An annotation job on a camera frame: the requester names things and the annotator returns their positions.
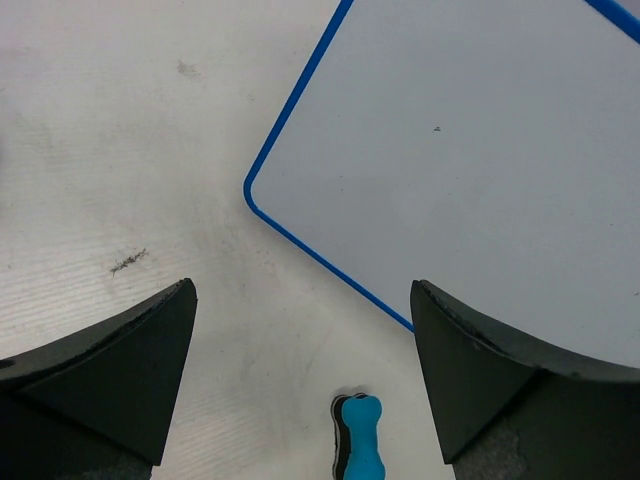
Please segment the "blue bone shaped eraser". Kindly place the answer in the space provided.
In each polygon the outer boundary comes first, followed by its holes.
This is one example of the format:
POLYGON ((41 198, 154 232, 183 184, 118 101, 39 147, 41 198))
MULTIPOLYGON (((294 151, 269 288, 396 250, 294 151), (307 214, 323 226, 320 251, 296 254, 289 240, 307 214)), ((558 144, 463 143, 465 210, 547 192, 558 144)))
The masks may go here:
POLYGON ((334 422, 335 458, 333 478, 337 480, 384 480, 386 468, 378 449, 378 423, 382 404, 372 395, 357 393, 336 396, 331 404, 334 422))

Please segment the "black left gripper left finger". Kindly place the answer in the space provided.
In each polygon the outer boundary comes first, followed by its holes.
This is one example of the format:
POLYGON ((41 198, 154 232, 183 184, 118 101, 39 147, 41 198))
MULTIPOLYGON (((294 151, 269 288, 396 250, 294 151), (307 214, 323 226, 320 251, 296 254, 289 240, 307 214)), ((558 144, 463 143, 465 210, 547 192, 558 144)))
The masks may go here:
POLYGON ((2 478, 150 478, 162 462, 197 302, 185 278, 2 359, 2 478))

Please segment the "blue framed small whiteboard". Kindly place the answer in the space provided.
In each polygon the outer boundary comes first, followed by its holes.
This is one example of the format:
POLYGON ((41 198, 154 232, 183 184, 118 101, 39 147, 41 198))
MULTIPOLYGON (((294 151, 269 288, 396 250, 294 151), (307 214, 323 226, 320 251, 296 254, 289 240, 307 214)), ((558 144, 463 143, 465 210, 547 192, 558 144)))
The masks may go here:
POLYGON ((243 189, 401 324, 425 279, 637 366, 639 8, 343 1, 243 189))

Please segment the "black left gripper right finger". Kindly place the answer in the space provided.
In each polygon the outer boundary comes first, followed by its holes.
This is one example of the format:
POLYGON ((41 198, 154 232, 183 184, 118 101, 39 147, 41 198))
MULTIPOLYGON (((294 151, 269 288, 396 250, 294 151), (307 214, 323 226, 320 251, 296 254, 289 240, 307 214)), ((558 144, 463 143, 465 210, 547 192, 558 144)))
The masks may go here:
POLYGON ((459 479, 635 479, 639 372, 549 344, 425 280, 411 316, 443 460, 459 479))

